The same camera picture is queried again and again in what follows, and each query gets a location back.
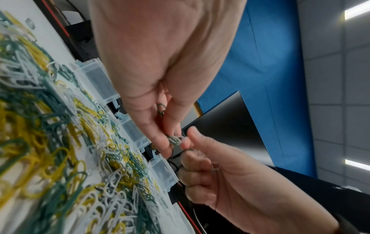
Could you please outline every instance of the fluorescent light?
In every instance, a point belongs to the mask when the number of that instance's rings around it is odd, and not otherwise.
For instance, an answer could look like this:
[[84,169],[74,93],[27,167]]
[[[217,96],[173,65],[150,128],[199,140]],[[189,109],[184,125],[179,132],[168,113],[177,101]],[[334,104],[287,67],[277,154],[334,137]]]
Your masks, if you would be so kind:
[[346,20],[349,20],[350,18],[356,17],[358,15],[362,15],[369,11],[370,11],[370,0],[364,3],[361,3],[355,7],[349,8],[348,10],[345,10],[344,18]]
[[366,165],[366,164],[354,162],[354,161],[347,160],[347,159],[346,159],[346,164],[347,165],[350,165],[350,166],[354,166],[354,167],[358,167],[358,168],[362,168],[362,169],[365,169],[365,170],[370,171],[370,166],[369,165]]

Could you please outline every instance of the computer monitor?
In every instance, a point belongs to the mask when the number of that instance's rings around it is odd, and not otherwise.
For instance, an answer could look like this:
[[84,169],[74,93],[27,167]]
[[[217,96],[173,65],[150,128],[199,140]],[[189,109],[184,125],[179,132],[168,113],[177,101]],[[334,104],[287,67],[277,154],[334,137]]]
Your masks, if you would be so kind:
[[275,168],[239,91],[188,124],[183,132],[186,134],[191,126]]

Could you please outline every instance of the blue wall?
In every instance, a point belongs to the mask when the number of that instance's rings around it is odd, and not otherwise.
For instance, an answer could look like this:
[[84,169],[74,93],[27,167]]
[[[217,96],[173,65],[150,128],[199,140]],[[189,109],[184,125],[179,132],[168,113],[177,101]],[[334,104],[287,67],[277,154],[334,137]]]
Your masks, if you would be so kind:
[[240,91],[274,164],[316,177],[296,0],[248,0],[203,112]]

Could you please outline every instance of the hand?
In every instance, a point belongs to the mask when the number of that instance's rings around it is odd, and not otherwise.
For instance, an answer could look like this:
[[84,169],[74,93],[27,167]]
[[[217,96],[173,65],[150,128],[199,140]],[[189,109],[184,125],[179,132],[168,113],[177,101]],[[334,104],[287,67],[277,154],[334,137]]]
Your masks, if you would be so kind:
[[[251,234],[333,234],[338,222],[276,171],[237,148],[188,130],[179,178],[194,203],[216,210]],[[212,170],[212,163],[220,169]]]
[[[94,38],[132,120],[164,157],[218,73],[246,0],[91,0]],[[157,104],[167,106],[164,116]]]

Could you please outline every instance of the red cable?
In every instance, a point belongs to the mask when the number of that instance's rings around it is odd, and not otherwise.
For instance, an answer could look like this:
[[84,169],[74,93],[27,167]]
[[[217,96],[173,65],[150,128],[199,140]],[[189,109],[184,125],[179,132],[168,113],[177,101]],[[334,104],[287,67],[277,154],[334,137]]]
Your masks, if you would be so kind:
[[69,36],[69,33],[67,32],[67,30],[63,27],[62,23],[59,21],[59,19],[54,14],[54,12],[51,10],[50,6],[46,3],[46,1],[45,0],[41,0],[41,1],[44,3],[44,5],[46,6],[46,8],[49,10],[49,12],[51,13],[51,15],[54,17],[54,19],[58,23],[58,25],[63,29],[63,31],[67,35],[67,37],[70,37]]
[[195,227],[195,229],[199,232],[199,234],[203,234],[198,226],[194,223],[194,221],[190,218],[190,215],[186,212],[186,210],[184,209],[184,207],[182,206],[181,202],[178,202],[178,204],[180,205],[182,211],[185,213],[185,215],[188,217],[188,219],[190,220],[190,222],[193,224],[193,226]]

